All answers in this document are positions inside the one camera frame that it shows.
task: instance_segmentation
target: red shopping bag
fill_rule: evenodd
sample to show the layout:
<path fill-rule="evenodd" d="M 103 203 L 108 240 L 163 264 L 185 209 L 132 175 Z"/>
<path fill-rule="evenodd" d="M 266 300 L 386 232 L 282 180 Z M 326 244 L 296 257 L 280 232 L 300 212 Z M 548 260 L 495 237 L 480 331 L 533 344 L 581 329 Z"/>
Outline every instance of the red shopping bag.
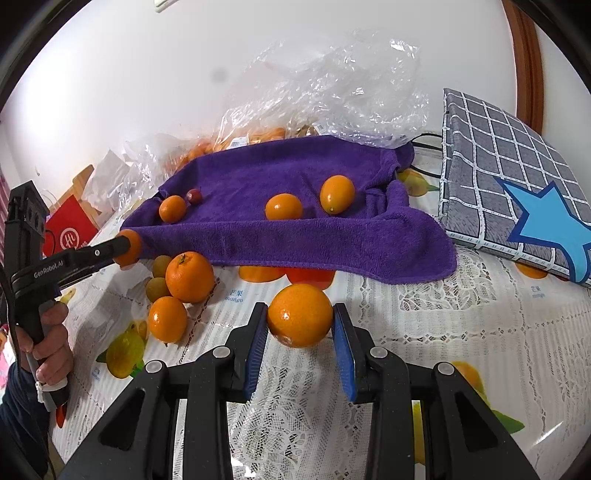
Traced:
<path fill-rule="evenodd" d="M 85 247 L 97 233 L 98 230 L 72 195 L 46 223 L 43 254 L 50 257 L 68 248 Z"/>

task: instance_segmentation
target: screw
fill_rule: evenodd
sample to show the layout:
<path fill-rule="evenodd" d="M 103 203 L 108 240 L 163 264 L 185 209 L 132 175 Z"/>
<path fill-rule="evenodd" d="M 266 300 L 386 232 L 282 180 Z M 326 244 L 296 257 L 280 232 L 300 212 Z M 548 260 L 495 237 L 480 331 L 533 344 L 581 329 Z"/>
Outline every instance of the screw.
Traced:
<path fill-rule="evenodd" d="M 230 355 L 230 349 L 227 346 L 218 346 L 213 349 L 215 358 L 226 358 L 228 355 Z"/>
<path fill-rule="evenodd" d="M 452 375 L 456 370 L 455 368 L 453 368 L 452 364 L 448 364 L 447 362 L 441 362 L 437 366 L 437 369 L 439 370 L 439 373 L 443 375 Z"/>
<path fill-rule="evenodd" d="M 386 358 L 388 356 L 388 351 L 383 346 L 374 346 L 369 351 L 369 354 L 374 358 Z"/>
<path fill-rule="evenodd" d="M 146 364 L 146 371 L 149 374 L 155 374 L 156 372 L 160 372 L 160 370 L 162 370 L 162 362 L 160 360 L 152 360 Z"/>

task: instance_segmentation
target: blue gripper pad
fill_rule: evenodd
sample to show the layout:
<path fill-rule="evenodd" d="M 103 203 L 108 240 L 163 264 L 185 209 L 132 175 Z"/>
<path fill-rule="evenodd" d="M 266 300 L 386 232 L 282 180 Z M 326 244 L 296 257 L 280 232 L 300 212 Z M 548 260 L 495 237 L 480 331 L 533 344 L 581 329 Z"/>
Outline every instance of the blue gripper pad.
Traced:
<path fill-rule="evenodd" d="M 261 370 L 262 357 L 265 353 L 265 345 L 267 344 L 267 334 L 269 328 L 267 326 L 267 308 L 263 309 L 263 314 L 258 320 L 256 333 L 252 339 L 251 348 L 248 351 L 246 359 L 245 379 L 244 379 L 244 396 L 250 400 L 252 394 L 256 390 L 258 383 L 259 372 Z"/>
<path fill-rule="evenodd" d="M 339 366 L 340 382 L 349 401 L 357 398 L 357 384 L 355 381 L 355 362 L 349 346 L 349 339 L 343 327 L 343 320 L 338 313 L 334 313 L 332 336 L 335 343 L 336 361 Z"/>

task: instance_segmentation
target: person's hand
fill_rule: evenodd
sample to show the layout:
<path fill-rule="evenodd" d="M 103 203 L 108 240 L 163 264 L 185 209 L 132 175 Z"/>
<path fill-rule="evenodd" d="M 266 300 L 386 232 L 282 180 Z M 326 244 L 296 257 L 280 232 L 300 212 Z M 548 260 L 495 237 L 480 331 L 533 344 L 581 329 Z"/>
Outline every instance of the person's hand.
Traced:
<path fill-rule="evenodd" d="M 63 322 L 68 315 L 68 307 L 57 302 L 53 307 L 41 315 L 43 325 L 51 325 L 41 343 L 33 345 L 33 340 L 27 333 L 17 326 L 18 346 L 21 350 L 21 365 L 30 371 L 24 353 L 33 353 L 37 360 L 46 360 L 37 369 L 37 379 L 48 385 L 55 385 L 63 380 L 74 367 L 74 355 L 68 344 L 68 330 Z"/>

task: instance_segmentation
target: white lace tablecloth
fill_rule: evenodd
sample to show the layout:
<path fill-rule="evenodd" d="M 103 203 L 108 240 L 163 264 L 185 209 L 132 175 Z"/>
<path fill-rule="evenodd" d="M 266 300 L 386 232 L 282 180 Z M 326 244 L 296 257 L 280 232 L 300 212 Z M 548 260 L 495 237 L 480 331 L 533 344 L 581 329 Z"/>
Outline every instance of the white lace tablecloth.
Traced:
<path fill-rule="evenodd" d="M 412 198 L 411 205 L 435 212 L 437 198 Z M 120 222 L 114 219 L 95 242 L 111 238 Z M 464 360 L 476 367 L 492 408 L 525 424 L 513 437 L 540 477 L 558 479 L 591 433 L 589 290 L 552 275 L 528 278 L 513 262 L 476 251 L 457 254 L 458 269 L 444 280 L 392 286 L 337 272 L 326 293 L 346 304 L 377 345 L 407 362 Z M 144 361 L 195 360 L 245 325 L 255 302 L 269 303 L 289 284 L 285 277 L 246 283 L 237 270 L 215 268 L 215 293 L 190 308 L 182 343 L 166 348 L 150 338 Z M 115 379 L 95 359 L 132 319 L 146 316 L 149 275 L 149 262 L 128 271 L 114 265 L 76 286 L 66 321 L 76 357 L 72 396 L 64 427 L 53 429 L 65 461 L 131 380 Z M 181 404 L 175 478 L 182 476 L 184 413 Z M 342 392 L 332 340 L 289 349 L 269 336 L 252 400 L 228 404 L 234 478 L 362 479 L 370 420 L 371 407 L 349 403 Z M 421 465 L 417 477 L 424 477 Z"/>

